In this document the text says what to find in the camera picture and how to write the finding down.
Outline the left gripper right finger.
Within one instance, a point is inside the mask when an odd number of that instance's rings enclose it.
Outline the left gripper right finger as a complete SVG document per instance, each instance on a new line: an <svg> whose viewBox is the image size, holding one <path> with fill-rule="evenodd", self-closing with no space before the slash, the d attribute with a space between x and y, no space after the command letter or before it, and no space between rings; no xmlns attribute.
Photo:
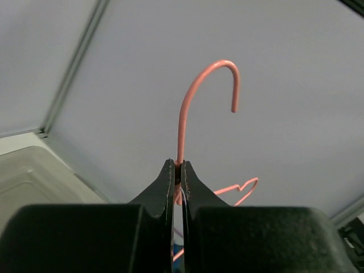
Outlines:
<svg viewBox="0 0 364 273"><path fill-rule="evenodd" d="M330 219L307 207L230 206L181 165L186 272L356 272Z"/></svg>

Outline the blue plaid shirt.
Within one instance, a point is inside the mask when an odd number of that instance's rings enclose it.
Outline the blue plaid shirt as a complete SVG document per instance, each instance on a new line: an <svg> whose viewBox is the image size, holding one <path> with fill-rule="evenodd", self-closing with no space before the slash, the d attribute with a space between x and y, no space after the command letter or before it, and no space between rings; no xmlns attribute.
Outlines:
<svg viewBox="0 0 364 273"><path fill-rule="evenodd" d="M183 249L184 249L183 245L178 245L177 243L173 244L173 264L172 264L173 273L185 272Z"/></svg>

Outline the pink wire hanger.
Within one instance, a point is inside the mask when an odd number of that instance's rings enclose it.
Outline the pink wire hanger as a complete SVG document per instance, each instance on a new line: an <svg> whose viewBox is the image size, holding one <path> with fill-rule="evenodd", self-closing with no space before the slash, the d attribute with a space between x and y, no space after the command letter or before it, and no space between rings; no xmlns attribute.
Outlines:
<svg viewBox="0 0 364 273"><path fill-rule="evenodd" d="M236 113L239 107L239 95L241 88L241 75L238 67L234 62L227 59L217 60L211 64L209 64L206 68L204 68L192 81L190 87L188 88L184 99L181 104L180 113L179 113L179 121L178 121L178 129L177 129L177 156L175 160L176 167L176 178L181 178L181 170L182 163L185 160L185 153L187 150L187 125L189 124L189 120L196 116L197 111L191 110L192 106L196 106L197 104L193 102L194 97L197 95L197 92L203 82L212 74L214 71L218 69L229 69L232 73L232 98L231 98L231 107L230 112ZM221 188L219 190L214 191L214 194L219 196L224 193L239 191L243 192L247 189L247 187L251 187L235 204L234 206L238 206L242 204L256 189L258 185L259 179L257 177L252 178L242 184L233 184L228 187Z"/></svg>

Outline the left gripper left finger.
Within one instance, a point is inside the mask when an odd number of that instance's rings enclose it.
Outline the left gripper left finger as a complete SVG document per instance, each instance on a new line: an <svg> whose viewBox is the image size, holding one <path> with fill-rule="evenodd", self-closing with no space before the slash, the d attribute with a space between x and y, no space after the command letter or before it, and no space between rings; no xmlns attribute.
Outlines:
<svg viewBox="0 0 364 273"><path fill-rule="evenodd" d="M126 204L36 204L1 235L2 272L171 272L175 165Z"/></svg>

